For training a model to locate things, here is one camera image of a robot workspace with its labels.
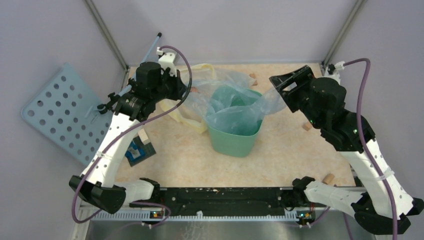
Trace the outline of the translucent white yellow trash bag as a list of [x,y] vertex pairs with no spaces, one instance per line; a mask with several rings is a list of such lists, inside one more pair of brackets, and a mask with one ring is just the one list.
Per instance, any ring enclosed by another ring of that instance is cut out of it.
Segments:
[[[247,73],[218,68],[209,63],[201,63],[191,67],[193,85],[191,90],[196,92],[196,84],[203,80],[225,81],[244,88],[251,88],[252,80]],[[202,134],[207,131],[207,124],[202,118],[188,107],[182,105],[168,114],[173,120],[181,123],[195,132]]]

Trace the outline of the light blue plastic bag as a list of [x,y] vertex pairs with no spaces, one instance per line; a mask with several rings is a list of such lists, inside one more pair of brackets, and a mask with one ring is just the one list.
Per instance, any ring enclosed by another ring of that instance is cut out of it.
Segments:
[[254,135],[265,116],[287,106],[274,88],[258,93],[244,83],[214,79],[197,79],[192,88],[196,91],[188,94],[184,105],[209,127],[227,134]]

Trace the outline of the green plastic trash bin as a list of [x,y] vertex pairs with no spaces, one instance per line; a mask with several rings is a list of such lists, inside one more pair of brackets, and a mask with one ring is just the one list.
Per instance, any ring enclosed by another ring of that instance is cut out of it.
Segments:
[[261,96],[257,91],[231,86],[214,91],[205,121],[216,152],[237,158],[249,155],[263,122],[254,106]]

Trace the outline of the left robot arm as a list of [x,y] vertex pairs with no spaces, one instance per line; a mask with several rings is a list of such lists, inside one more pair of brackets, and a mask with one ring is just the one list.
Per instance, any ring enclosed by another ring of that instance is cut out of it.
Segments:
[[74,218],[77,199],[110,214],[135,201],[143,201],[149,207],[160,202],[161,194],[155,190],[155,181],[141,178],[117,185],[117,170],[143,126],[161,117],[149,117],[156,110],[156,104],[169,99],[180,106],[188,97],[191,85],[183,83],[172,61],[159,60],[142,62],[127,87],[129,91],[124,94],[110,94],[110,102],[100,107],[102,111],[113,112],[109,129],[88,167],[69,180],[74,190],[71,204]]

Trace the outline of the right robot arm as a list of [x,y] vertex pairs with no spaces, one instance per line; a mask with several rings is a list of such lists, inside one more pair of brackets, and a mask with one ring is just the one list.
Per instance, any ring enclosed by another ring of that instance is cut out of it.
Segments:
[[292,112],[301,111],[334,149],[347,159],[365,190],[344,190],[305,176],[293,181],[293,200],[299,206],[322,204],[349,216],[374,235],[404,234],[409,216],[420,214],[424,202],[409,195],[386,163],[367,120],[345,108],[346,89],[328,76],[315,77],[309,66],[270,77]]

